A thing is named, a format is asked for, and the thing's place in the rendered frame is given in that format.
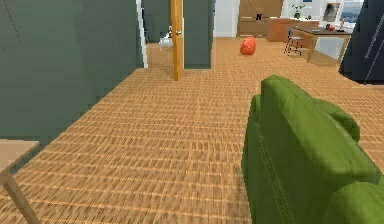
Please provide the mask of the green sofa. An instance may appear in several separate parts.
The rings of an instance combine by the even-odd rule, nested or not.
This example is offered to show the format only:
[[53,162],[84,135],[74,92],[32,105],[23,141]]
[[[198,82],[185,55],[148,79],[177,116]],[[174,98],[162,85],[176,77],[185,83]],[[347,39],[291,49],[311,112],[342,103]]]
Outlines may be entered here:
[[337,105],[264,79],[241,161],[252,224],[384,224],[384,174],[359,140]]

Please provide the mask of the brown dining table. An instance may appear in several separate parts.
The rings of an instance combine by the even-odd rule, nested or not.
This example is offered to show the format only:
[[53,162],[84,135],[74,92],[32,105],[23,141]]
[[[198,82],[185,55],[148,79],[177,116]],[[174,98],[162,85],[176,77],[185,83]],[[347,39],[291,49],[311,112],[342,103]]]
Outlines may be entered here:
[[343,38],[344,39],[342,47],[341,47],[339,55],[338,55],[338,59],[337,59],[337,63],[340,64],[342,61],[345,49],[346,49],[348,42],[351,38],[351,34],[348,32],[329,31],[329,30],[326,30],[325,28],[318,28],[317,30],[315,30],[312,28],[294,26],[292,28],[292,31],[296,32],[296,33],[303,34],[303,35],[307,35],[311,38],[311,45],[310,45],[310,49],[309,49],[308,57],[307,57],[308,62],[310,62],[312,59],[312,54],[315,51],[316,43],[317,43],[317,40],[319,37],[334,37],[334,38]]

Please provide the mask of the orange wooden room door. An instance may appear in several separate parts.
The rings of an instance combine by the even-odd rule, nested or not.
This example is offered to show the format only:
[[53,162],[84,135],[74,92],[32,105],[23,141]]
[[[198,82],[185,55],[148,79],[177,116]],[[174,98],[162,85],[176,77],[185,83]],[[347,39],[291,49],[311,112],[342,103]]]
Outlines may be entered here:
[[178,81],[183,70],[183,32],[182,32],[182,7],[183,0],[171,0],[172,42],[173,42],[173,65],[174,80]]

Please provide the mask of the white object beyond doorway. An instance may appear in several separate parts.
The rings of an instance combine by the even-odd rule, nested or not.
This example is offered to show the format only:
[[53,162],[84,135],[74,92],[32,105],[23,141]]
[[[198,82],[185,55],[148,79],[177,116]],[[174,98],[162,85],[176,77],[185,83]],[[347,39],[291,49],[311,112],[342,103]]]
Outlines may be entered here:
[[168,32],[164,37],[162,37],[159,41],[160,49],[163,49],[165,47],[172,47],[172,27],[168,28]]

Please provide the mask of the brown wooden cupboard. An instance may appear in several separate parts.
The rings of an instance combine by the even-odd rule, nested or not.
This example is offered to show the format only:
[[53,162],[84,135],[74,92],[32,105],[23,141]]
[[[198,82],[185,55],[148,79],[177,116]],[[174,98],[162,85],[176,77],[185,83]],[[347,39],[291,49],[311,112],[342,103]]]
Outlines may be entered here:
[[284,0],[240,0],[238,37],[265,37],[271,17],[279,17]]

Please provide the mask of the green house plant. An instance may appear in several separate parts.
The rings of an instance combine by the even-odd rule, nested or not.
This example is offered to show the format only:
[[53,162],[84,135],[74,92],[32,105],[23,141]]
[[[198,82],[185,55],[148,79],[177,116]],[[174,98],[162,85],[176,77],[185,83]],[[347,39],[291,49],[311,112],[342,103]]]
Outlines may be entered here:
[[295,19],[299,19],[301,14],[300,14],[300,10],[303,9],[305,7],[305,5],[292,5],[291,6],[293,9],[294,9],[294,18]]

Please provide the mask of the window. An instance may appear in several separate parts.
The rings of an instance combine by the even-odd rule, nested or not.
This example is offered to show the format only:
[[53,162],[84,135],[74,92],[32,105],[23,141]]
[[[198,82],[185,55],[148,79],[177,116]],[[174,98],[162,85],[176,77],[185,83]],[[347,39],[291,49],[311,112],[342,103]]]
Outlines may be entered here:
[[340,20],[355,23],[360,14],[364,0],[345,0],[342,4]]

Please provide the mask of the light wooden furniture leg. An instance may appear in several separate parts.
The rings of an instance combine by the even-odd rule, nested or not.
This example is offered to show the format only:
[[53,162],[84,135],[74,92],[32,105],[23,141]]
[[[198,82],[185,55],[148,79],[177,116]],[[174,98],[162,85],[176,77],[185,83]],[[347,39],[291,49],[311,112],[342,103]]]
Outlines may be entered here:
[[8,170],[0,172],[0,185],[5,189],[28,224],[41,224],[30,203]]

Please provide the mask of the framed wall picture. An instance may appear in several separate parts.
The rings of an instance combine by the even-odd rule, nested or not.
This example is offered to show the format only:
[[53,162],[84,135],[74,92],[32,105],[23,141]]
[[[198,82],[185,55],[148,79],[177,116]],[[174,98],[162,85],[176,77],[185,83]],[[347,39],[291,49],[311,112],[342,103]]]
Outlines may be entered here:
[[325,22],[334,22],[338,14],[339,3],[327,3],[322,20]]

